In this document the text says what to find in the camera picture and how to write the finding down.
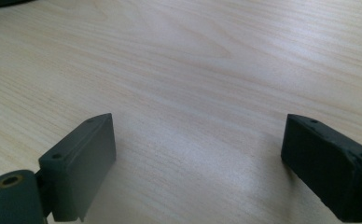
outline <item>light wood surface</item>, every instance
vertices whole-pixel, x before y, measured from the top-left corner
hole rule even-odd
[[[86,223],[340,223],[280,151],[288,113],[362,144],[362,1],[0,8],[0,175],[108,112],[118,160]]]

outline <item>black plastic part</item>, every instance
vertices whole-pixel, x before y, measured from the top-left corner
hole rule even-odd
[[[56,221],[84,218],[116,158],[111,115],[88,119],[39,158],[42,179],[54,183]]]
[[[33,0],[0,0],[0,7],[9,7],[25,2],[31,2]]]
[[[19,170],[0,176],[0,223],[45,223],[33,172]]]
[[[281,157],[343,222],[362,222],[362,146],[327,125],[288,115]]]
[[[116,158],[111,114],[86,120],[40,159],[41,170],[0,176],[0,223],[83,220]]]

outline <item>black object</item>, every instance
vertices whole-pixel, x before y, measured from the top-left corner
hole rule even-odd
[[[288,115],[281,157],[343,222],[362,222],[362,146],[327,125]]]
[[[41,158],[34,174],[0,176],[0,223],[83,220],[116,158],[111,114],[84,121]]]
[[[33,0],[0,0],[0,7],[8,7],[20,3],[31,2]]]

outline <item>wooden table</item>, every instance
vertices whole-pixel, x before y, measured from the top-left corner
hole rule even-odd
[[[0,8],[0,175],[103,113],[118,160],[86,223],[340,223],[280,151],[288,113],[362,144],[362,1]]]

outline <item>dark plastic block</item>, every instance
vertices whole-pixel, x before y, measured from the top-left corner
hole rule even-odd
[[[362,222],[362,146],[327,125],[288,115],[281,157],[344,222]]]
[[[53,182],[57,193],[56,221],[84,218],[115,158],[111,114],[86,120],[39,158],[43,181]]]
[[[8,7],[33,0],[0,0],[0,7]]]

